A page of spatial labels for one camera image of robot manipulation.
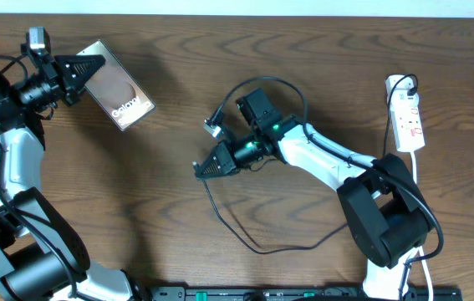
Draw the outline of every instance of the green component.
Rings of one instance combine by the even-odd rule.
[[[207,301],[206,293],[204,293],[204,292],[197,292],[197,293],[196,293],[196,301]]]

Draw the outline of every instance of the white wall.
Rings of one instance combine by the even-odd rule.
[[[0,13],[474,18],[474,0],[0,0]]]

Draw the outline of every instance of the power strip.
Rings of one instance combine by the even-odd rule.
[[[385,81],[387,100],[389,100],[391,90],[396,82],[403,77],[404,75],[395,74]],[[408,91],[413,87],[413,79],[405,78],[392,91],[390,113],[395,132],[396,149],[400,152],[413,152],[425,145],[418,107],[419,94],[408,95]]]

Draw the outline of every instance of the brown tabletop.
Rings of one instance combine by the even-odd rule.
[[[431,276],[474,300],[474,19],[0,15],[0,54],[18,55],[31,26],[45,26],[54,54],[103,40],[158,106],[126,132],[89,95],[44,122],[42,193],[92,259],[147,285],[360,283],[366,259],[347,228],[309,252],[248,251],[217,220],[191,163],[216,144],[203,120],[234,85],[260,74],[296,84],[323,135],[381,156],[384,81],[415,73],[426,138],[416,153],[420,190],[445,233]],[[19,79],[14,69],[9,77]],[[283,113],[301,114],[290,90],[261,86]],[[226,112],[244,134],[232,101]],[[221,214],[264,250],[314,244],[345,222],[335,191],[279,162],[210,188]],[[433,232],[426,251],[435,245]],[[420,265],[410,281],[426,285]]]

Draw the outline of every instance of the white power strip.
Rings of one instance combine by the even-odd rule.
[[[404,75],[391,75],[385,81],[387,100],[389,100],[393,86],[403,77]],[[392,91],[390,113],[395,132],[396,149],[401,152],[416,151],[425,145],[418,107],[419,94],[408,95],[408,91],[413,87],[413,79],[405,78]]]

